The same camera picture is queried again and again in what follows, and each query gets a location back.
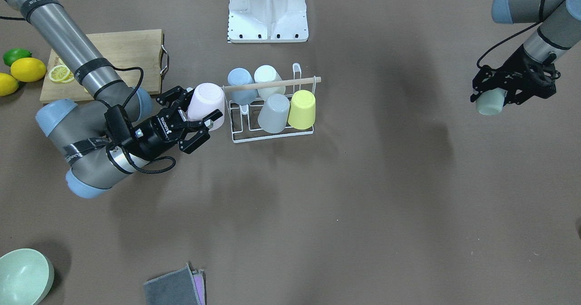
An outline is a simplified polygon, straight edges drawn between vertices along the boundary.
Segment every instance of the plastic cup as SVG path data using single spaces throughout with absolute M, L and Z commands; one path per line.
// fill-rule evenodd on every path
M 502 112 L 507 92 L 502 88 L 488 90 L 476 100 L 476 109 L 482 115 L 497 115 Z
M 281 76 L 276 72 L 276 69 L 271 65 L 261 65 L 255 71 L 255 82 L 257 83 L 267 83 L 267 82 L 278 82 L 282 80 Z M 258 95 L 263 100 L 267 100 L 272 94 L 282 94 L 286 92 L 286 86 L 277 86 L 270 88 L 260 88 L 258 90 Z
M 244 68 L 236 68 L 228 74 L 228 84 L 236 86 L 239 84 L 253 84 L 251 73 Z M 251 104 L 258 97 L 258 92 L 255 89 L 251 90 L 237 90 L 230 92 L 230 99 L 240 105 L 245 106 Z
M 260 114 L 258 124 L 267 133 L 280 133 L 286 127 L 289 116 L 289 99 L 282 94 L 272 94 L 268 97 Z
M 220 86 L 212 83 L 199 84 L 193 90 L 192 100 L 187 107 L 187 119 L 189 121 L 196 121 L 204 119 L 204 117 L 216 109 L 224 113 L 224 90 Z M 224 123 L 224 115 L 220 119 L 214 121 L 214 127 L 210 131 L 214 131 Z
M 315 124 L 315 96 L 308 90 L 299 90 L 290 101 L 289 125 L 294 129 L 309 129 Z

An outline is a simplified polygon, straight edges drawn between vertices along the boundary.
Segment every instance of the light blue cup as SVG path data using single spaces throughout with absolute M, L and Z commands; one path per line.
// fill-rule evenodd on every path
M 230 86 L 236 86 L 239 84 L 253 84 L 251 73 L 244 68 L 236 68 L 230 71 L 228 74 L 228 84 Z M 230 99 L 240 105 L 246 106 L 251 104 L 258 97 L 258 92 L 255 89 L 251 90 L 237 90 L 236 92 L 230 92 Z

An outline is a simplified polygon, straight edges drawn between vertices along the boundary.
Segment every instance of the pink cup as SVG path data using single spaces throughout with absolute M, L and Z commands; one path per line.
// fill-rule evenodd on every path
M 218 109 L 223 116 L 214 121 L 214 127 L 210 131 L 220 128 L 224 123 L 224 90 L 220 86 L 212 83 L 199 84 L 193 90 L 192 100 L 187 107 L 187 119 L 189 121 L 196 121 L 204 119 L 204 117 L 214 110 Z

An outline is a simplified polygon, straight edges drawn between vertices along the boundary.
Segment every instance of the towel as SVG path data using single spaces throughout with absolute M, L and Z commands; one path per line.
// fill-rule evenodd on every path
M 148 305 L 206 305 L 206 286 L 202 270 L 192 272 L 189 265 L 143 284 Z

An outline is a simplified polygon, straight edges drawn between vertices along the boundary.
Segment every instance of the white wire rack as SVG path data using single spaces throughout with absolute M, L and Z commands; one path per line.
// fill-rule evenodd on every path
M 293 79 L 303 78 L 303 72 L 299 63 L 294 63 L 292 65 Z M 302 84 L 292 85 L 292 92 L 286 93 L 285 96 L 290 99 L 293 94 L 298 90 L 303 88 Z M 315 94 L 317 88 L 317 79 L 313 78 L 313 84 L 311 85 L 311 92 Z M 286 87 L 286 91 L 289 92 L 291 85 Z M 261 98 L 256 98 L 251 104 L 244 109 L 245 106 L 239 106 L 234 103 L 230 98 L 226 97 L 226 108 L 228 109 L 228 116 L 230 117 L 230 131 L 232 133 L 232 141 L 234 143 L 244 143 L 253 142 L 255 140 L 265 140 L 273 138 L 291 137 L 291 136 L 303 136 L 311 135 L 315 132 L 315 127 L 312 126 L 307 130 L 294 129 L 291 126 L 286 126 L 280 133 L 267 133 L 258 125 L 258 115 L 260 110 L 264 105 L 264 101 Z

